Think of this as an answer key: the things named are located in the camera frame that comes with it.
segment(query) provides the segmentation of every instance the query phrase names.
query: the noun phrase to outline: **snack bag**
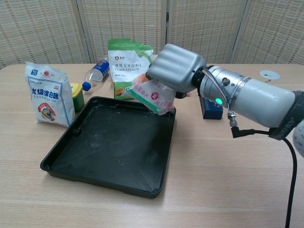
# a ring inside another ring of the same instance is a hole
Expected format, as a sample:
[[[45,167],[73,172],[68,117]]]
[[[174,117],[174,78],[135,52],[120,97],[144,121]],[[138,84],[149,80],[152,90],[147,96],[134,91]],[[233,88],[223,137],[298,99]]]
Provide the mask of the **snack bag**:
[[[75,118],[75,111],[67,74],[43,64],[25,64],[25,80],[37,121],[68,127]]]
[[[145,74],[152,62],[153,48],[140,42],[118,38],[108,41],[108,55],[114,98],[130,99],[125,88],[139,75]]]
[[[133,86],[126,88],[126,91],[158,115],[174,110],[176,92],[154,79],[147,79],[145,75],[134,79]]]

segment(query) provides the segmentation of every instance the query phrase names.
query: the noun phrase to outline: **cable connector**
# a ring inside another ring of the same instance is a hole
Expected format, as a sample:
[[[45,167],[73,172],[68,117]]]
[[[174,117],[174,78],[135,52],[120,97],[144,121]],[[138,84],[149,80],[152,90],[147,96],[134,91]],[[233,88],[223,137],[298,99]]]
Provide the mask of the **cable connector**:
[[[237,127],[238,123],[236,121],[236,115],[234,114],[233,111],[228,111],[228,119],[229,119],[229,124],[230,127]]]
[[[231,132],[232,132],[233,138],[239,138],[239,137],[243,137],[243,136],[247,136],[247,135],[256,133],[256,131],[254,129],[240,130],[237,126],[233,126],[231,128]]]

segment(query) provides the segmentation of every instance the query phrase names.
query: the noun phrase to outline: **plastic water bottle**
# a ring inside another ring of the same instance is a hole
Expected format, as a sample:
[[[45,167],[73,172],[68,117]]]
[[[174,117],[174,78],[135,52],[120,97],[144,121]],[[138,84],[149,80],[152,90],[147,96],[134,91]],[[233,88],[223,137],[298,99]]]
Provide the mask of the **plastic water bottle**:
[[[92,93],[98,90],[103,85],[103,79],[109,72],[109,62],[103,58],[85,74],[85,82],[82,84],[82,89]]]

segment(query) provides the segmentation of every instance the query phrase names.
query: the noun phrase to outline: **logo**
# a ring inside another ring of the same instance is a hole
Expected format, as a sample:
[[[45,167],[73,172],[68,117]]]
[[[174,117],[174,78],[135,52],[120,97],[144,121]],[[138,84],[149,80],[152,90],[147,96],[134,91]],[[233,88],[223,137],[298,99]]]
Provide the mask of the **logo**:
[[[124,60],[124,56],[115,56],[115,60],[117,61],[117,60]]]
[[[295,119],[291,117],[288,123],[283,127],[283,129],[277,134],[277,137],[285,137],[286,133],[289,133],[295,127]]]
[[[30,73],[31,75],[37,75],[38,71],[37,70],[32,70],[32,72]]]
[[[46,120],[54,121],[56,116],[55,112],[51,108],[51,106],[48,105],[48,103],[42,103],[38,106],[38,111],[41,113],[42,117]]]
[[[158,94],[157,92],[153,92],[153,93],[151,94],[151,99],[152,99],[152,100],[156,100],[157,98],[159,98],[159,94]]]
[[[45,72],[43,73],[43,75],[44,75],[45,77],[50,77],[50,75],[49,75],[49,72],[48,72],[48,71],[45,71]]]

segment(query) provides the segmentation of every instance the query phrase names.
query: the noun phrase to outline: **woven screen panel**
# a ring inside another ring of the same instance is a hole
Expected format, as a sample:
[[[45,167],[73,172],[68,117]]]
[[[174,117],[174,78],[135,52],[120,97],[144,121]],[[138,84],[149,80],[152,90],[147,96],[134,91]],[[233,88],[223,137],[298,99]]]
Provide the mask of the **woven screen panel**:
[[[0,21],[0,68],[86,62],[71,1],[2,0]]]
[[[164,0],[82,0],[95,61],[107,54],[108,40],[130,38],[157,53],[165,42]]]
[[[228,62],[243,5],[244,0],[175,0],[171,42],[208,63]]]
[[[304,1],[252,0],[234,63],[304,63]]]

